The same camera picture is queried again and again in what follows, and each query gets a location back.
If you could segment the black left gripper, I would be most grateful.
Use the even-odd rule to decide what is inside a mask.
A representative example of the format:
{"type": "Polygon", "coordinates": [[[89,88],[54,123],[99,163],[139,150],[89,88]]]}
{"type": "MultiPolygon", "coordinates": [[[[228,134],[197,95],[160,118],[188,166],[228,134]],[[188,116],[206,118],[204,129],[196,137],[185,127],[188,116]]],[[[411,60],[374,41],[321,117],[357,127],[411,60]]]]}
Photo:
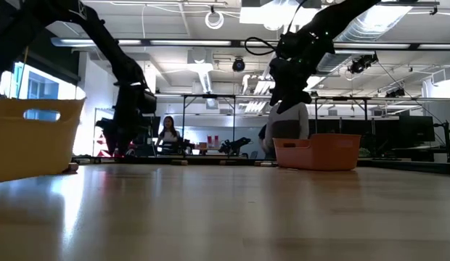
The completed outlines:
{"type": "Polygon", "coordinates": [[[140,131],[141,114],[152,114],[157,109],[157,98],[149,89],[146,80],[138,82],[116,82],[118,96],[114,106],[113,120],[102,118],[96,126],[102,129],[108,152],[111,156],[123,156],[130,143],[140,131]]]}

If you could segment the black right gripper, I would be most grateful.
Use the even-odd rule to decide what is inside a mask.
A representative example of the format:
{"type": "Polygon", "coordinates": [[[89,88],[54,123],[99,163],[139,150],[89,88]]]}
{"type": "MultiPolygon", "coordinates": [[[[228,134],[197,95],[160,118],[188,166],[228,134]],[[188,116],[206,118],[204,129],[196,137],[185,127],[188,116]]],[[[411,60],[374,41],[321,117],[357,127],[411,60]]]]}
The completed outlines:
{"type": "Polygon", "coordinates": [[[302,91],[307,80],[326,53],[334,54],[333,37],[328,31],[288,32],[281,35],[270,62],[275,85],[271,92],[271,115],[280,115],[300,103],[310,104],[312,97],[302,91]]]}

